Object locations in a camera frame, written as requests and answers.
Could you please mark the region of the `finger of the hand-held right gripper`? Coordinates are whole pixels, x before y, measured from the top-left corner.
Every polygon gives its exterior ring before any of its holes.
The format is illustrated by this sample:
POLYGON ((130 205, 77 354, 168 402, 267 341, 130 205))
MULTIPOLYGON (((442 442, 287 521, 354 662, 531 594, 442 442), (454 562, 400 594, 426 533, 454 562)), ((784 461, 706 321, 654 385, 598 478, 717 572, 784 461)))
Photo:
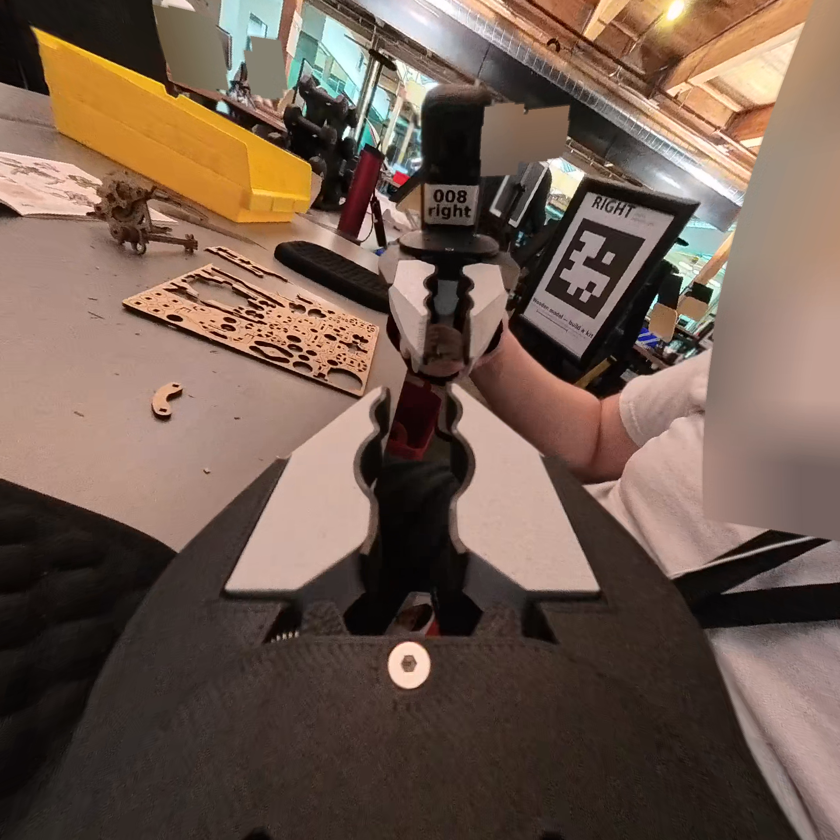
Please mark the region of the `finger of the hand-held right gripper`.
POLYGON ((435 276, 433 264, 403 259, 396 265, 388 292, 390 311, 401 337, 401 353, 407 355, 413 371, 425 364, 427 329, 432 318, 427 283, 435 276))
POLYGON ((459 276, 459 333, 462 367, 467 375, 485 355, 506 317, 508 291, 501 268, 492 263, 463 266, 459 276))

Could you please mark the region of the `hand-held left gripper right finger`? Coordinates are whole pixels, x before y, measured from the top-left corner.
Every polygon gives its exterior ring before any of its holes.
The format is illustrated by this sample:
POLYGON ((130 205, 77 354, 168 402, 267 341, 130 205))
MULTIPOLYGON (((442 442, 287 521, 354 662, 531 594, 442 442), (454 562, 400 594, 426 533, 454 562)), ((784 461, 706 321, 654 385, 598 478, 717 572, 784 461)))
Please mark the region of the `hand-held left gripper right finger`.
POLYGON ((449 531, 470 599, 595 599, 601 593, 539 451, 461 386, 449 432, 466 473, 449 531))

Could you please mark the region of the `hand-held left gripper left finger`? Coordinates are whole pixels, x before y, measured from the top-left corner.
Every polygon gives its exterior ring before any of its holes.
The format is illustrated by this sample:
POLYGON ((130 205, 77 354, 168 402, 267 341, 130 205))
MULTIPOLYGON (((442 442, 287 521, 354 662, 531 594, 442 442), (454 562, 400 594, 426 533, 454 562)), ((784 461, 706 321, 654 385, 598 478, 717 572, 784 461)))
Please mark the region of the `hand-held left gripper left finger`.
POLYGON ((250 533, 224 593, 256 599, 357 599, 377 513, 389 390, 378 387, 298 447, 250 533))

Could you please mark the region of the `person's right forearm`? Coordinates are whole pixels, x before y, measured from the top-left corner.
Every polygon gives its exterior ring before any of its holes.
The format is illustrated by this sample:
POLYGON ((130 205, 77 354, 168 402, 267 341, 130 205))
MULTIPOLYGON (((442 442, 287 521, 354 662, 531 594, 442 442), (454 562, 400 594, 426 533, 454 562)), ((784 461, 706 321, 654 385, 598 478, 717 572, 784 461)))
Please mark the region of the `person's right forearm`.
POLYGON ((619 479, 639 450, 625 429, 619 397, 600 400, 555 377, 505 321, 497 337, 469 374, 489 409, 541 455, 561 459, 583 484, 619 479))

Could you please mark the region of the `laser-cut wooden parts sheet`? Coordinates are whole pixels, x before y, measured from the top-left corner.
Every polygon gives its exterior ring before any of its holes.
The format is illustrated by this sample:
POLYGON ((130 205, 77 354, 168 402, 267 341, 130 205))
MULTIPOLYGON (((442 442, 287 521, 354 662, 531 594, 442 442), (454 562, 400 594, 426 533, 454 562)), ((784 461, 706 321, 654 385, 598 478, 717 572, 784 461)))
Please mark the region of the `laser-cut wooden parts sheet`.
POLYGON ((311 293, 266 290, 207 264, 125 298, 133 312, 308 378, 364 394, 379 329, 311 293))

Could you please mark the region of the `narrow wooden parts strip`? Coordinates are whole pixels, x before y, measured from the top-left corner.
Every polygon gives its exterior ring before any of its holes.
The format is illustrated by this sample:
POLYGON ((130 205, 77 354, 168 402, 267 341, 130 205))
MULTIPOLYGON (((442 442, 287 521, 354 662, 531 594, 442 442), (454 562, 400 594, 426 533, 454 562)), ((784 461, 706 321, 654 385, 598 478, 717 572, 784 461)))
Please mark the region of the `narrow wooden parts strip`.
POLYGON ((265 279, 267 277, 273 277, 276 279, 281 280, 284 283, 289 283, 289 279, 284 275, 281 275, 277 271, 267 268, 266 266, 262 266, 261 264, 255 262, 254 260, 239 254, 239 252, 232 250, 231 248, 225 246, 212 246, 205 248, 204 251, 210 255, 219 257, 228 263, 237 266, 238 268, 248 272, 249 274, 259 278, 265 279))

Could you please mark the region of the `assembled wooden model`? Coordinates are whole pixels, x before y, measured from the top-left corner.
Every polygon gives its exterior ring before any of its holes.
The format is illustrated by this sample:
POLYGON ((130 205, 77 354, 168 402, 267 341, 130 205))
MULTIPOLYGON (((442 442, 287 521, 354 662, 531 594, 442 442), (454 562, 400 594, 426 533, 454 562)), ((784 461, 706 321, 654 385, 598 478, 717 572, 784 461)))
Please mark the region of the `assembled wooden model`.
POLYGON ((111 237, 118 245, 130 245, 137 256, 144 256, 149 243, 183 247, 189 256, 195 254, 198 243, 193 234, 176 237, 172 226, 155 222, 150 201, 184 208, 180 197, 155 183, 140 183, 109 175, 96 188, 98 203, 86 216, 106 223, 111 237))

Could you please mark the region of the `person's right hand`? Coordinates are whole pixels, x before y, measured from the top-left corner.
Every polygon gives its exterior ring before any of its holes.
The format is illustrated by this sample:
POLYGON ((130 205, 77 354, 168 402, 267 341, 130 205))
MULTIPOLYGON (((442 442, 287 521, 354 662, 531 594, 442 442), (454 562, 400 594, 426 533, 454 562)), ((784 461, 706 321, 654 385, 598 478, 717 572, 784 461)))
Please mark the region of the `person's right hand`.
POLYGON ((437 382, 451 382, 465 369, 463 335, 445 324, 432 324, 426 333, 423 375, 437 382))

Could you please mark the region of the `black quilted pad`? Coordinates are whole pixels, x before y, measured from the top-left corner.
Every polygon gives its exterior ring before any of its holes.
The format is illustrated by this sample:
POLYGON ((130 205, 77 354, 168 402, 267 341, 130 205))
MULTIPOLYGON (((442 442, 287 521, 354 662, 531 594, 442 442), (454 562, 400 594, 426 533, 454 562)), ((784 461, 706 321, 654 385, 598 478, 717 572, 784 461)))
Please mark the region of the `black quilted pad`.
POLYGON ((292 240, 278 244, 274 257, 283 266, 353 302, 383 314, 390 311, 389 287, 380 275, 329 248, 292 240))

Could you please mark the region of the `metal pole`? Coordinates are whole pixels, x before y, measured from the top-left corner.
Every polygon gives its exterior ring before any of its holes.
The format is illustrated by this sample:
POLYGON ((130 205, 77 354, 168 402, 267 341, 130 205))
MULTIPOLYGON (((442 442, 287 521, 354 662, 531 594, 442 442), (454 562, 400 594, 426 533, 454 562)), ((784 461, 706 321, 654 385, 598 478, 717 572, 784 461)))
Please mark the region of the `metal pole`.
POLYGON ((366 144, 382 145, 382 135, 391 118, 401 79, 393 58, 369 49, 362 89, 356 102, 358 122, 354 129, 356 152, 366 144))

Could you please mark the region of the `dark red bottle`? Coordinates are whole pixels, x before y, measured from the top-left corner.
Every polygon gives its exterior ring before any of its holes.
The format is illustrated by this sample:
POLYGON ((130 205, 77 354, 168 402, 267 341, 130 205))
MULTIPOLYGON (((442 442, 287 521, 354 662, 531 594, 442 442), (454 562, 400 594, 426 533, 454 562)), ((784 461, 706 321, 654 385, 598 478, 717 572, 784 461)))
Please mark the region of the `dark red bottle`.
POLYGON ((384 159, 383 153, 373 145, 368 143, 363 147, 337 227, 338 234, 343 238, 359 239, 364 217, 380 180, 384 159))

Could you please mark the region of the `black framed marker sign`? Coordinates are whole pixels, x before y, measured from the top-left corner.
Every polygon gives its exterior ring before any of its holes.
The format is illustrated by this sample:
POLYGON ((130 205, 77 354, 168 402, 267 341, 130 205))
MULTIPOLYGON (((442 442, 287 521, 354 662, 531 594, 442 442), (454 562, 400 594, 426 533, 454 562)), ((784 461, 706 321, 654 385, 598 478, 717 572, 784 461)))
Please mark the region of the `black framed marker sign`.
POLYGON ((690 197, 585 176, 524 282, 510 329, 554 375, 607 344, 700 206, 690 197))

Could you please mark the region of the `black machine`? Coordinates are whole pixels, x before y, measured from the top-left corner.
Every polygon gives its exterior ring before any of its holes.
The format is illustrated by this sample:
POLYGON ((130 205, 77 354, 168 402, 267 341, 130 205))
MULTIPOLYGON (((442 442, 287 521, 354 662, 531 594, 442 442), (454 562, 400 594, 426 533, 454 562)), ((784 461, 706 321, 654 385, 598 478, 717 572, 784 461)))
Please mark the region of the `black machine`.
POLYGON ((301 75, 296 93, 306 107, 291 105, 283 113, 288 149, 306 160, 322 179, 313 208, 337 212, 349 194, 358 164, 354 139, 357 108, 344 92, 330 95, 310 73, 301 75))

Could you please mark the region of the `black quilted cushion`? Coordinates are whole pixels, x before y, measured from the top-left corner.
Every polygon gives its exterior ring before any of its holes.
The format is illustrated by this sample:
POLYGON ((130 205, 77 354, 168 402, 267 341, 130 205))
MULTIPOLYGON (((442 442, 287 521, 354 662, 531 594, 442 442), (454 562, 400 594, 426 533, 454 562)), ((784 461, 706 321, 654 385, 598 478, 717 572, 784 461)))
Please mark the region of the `black quilted cushion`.
POLYGON ((2 480, 2 761, 37 760, 72 727, 174 557, 146 533, 2 480))

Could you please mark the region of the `yellow plastic bin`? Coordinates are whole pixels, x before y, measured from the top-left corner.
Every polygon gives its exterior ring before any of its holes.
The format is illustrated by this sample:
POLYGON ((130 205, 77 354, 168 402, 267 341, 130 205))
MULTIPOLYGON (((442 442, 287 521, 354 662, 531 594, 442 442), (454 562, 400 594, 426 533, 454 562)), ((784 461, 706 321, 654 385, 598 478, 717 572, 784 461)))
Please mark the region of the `yellow plastic bin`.
POLYGON ((157 81, 35 28, 56 129, 237 224, 309 210, 312 169, 157 81))

